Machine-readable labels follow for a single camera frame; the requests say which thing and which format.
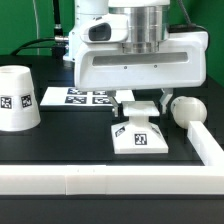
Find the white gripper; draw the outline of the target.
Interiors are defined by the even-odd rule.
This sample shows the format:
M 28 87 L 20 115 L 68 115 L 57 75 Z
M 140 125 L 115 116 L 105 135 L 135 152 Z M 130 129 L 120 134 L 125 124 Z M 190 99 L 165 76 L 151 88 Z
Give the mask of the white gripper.
M 195 87 L 206 79 L 208 33 L 171 33 L 156 52 L 128 54 L 130 36 L 124 15 L 107 14 L 80 27 L 82 44 L 75 57 L 74 82 L 81 91 L 107 91 L 117 117 L 115 90 L 163 89 L 161 111 L 173 96 L 172 88 Z

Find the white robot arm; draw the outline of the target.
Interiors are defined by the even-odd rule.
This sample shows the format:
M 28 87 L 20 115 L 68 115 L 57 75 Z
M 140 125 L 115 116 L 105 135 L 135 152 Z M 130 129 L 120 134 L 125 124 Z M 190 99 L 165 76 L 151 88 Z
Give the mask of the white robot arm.
M 208 32 L 168 22 L 170 0 L 76 0 L 69 59 L 80 91 L 104 91 L 115 113 L 119 90 L 161 89 L 165 105 L 174 88 L 206 79 Z

